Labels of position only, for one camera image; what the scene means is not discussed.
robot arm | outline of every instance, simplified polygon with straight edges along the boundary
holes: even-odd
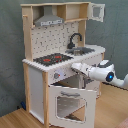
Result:
[[[114,65],[108,60],[103,60],[97,67],[89,66],[85,63],[73,63],[71,68],[84,77],[128,90],[128,74],[124,80],[117,79]]]

backsplash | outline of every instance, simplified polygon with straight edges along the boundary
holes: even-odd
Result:
[[[73,22],[33,28],[31,33],[33,58],[66,50],[70,37],[78,33],[78,26],[79,22]],[[73,43],[78,46],[77,35],[73,38]]]

gray wall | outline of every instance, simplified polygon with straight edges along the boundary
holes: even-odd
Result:
[[[60,0],[38,0],[43,2]],[[86,43],[105,47],[105,59],[115,64],[117,77],[123,79],[128,73],[128,0],[90,2],[106,4],[106,11],[103,23],[87,21]],[[37,3],[37,0],[0,0],[0,116],[16,110],[17,105],[25,101],[20,4],[26,3]]]

wooden play kitchen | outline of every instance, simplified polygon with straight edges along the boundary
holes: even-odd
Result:
[[[76,62],[97,66],[105,49],[85,44],[86,21],[103,22],[104,4],[22,4],[26,110],[44,124],[94,128],[101,83],[71,69]]]

toy sink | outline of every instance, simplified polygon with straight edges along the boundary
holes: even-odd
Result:
[[[88,54],[90,52],[94,52],[94,49],[90,49],[90,48],[86,48],[86,47],[77,47],[77,48],[73,48],[73,49],[68,49],[65,51],[65,53],[68,54],[72,54],[75,56],[80,56],[80,55],[85,55]]]

